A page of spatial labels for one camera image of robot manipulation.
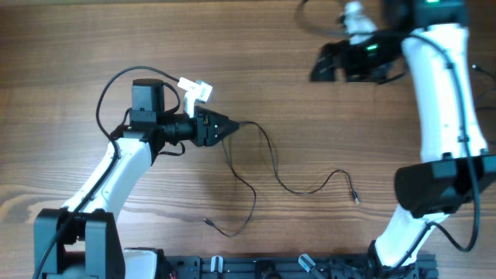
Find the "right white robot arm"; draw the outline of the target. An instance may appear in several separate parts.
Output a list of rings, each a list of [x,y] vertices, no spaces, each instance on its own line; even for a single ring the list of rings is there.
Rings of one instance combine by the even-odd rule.
[[[400,274],[434,229],[463,204],[474,207],[472,232],[462,251],[471,251],[481,223],[481,193],[495,179],[495,158],[487,150],[477,121],[467,66],[469,27],[459,0],[385,1],[385,29],[348,1],[341,30],[312,25],[302,10],[299,24],[334,36],[322,48],[311,79],[333,81],[337,68],[352,82],[388,81],[388,68],[404,58],[412,76],[421,126],[421,161],[394,176],[398,206],[384,232],[371,245],[375,268]]]

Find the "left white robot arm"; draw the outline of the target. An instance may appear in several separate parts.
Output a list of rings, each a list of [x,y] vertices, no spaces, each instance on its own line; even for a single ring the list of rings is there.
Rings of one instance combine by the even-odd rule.
[[[198,106],[212,87],[185,78],[178,100],[183,113],[167,110],[158,79],[137,79],[123,123],[106,133],[108,149],[82,188],[59,209],[44,209],[34,226],[35,278],[176,278],[162,249],[123,248],[116,219],[136,182],[166,154],[164,146],[214,146],[239,128],[228,116]]]

